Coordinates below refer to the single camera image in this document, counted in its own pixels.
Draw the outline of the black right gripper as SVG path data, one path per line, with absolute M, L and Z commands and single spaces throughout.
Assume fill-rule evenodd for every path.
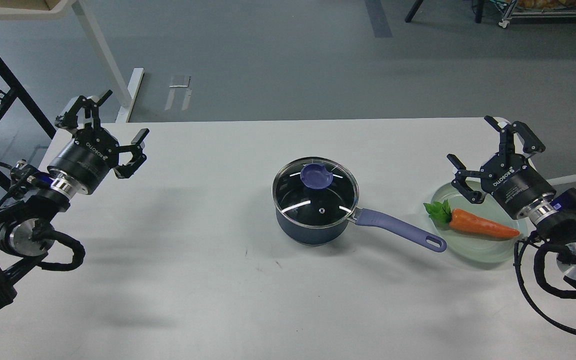
M 446 158 L 455 167 L 451 185 L 471 204 L 482 204 L 485 193 L 517 220 L 526 216 L 526 207 L 537 200 L 551 200 L 555 189 L 535 169 L 530 157 L 543 153 L 546 145 L 523 121 L 498 121 L 487 115 L 484 120 L 499 134 L 498 150 L 480 170 L 468 170 L 453 153 Z M 467 178 L 481 179 L 482 191 L 475 191 Z

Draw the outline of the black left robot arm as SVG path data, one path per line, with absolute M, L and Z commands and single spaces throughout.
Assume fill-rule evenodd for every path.
M 11 176 L 11 187 L 0 199 L 0 310 L 13 303 L 18 294 L 14 285 L 32 269 L 68 272 L 83 264 L 84 246 L 51 225 L 69 209 L 73 196 L 93 194 L 110 172 L 128 179 L 146 162 L 148 129 L 121 145 L 102 126 L 99 107 L 112 93 L 70 100 L 54 124 L 69 132 L 71 140 L 46 171 L 24 160 L 0 162 Z

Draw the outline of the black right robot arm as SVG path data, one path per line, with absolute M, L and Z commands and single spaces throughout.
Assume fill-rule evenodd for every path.
M 484 120 L 499 134 L 498 151 L 478 170 L 468 170 L 452 153 L 455 167 L 451 185 L 472 204 L 487 195 L 514 220 L 528 219 L 535 227 L 513 248 L 513 266 L 519 289 L 528 305 L 556 328 L 576 336 L 576 329 L 547 316 L 526 289 L 522 258 L 528 246 L 535 248 L 533 272 L 537 285 L 554 297 L 576 300 L 576 189 L 556 196 L 553 186 L 530 163 L 530 157 L 546 146 L 521 121 L 500 124 L 493 116 Z

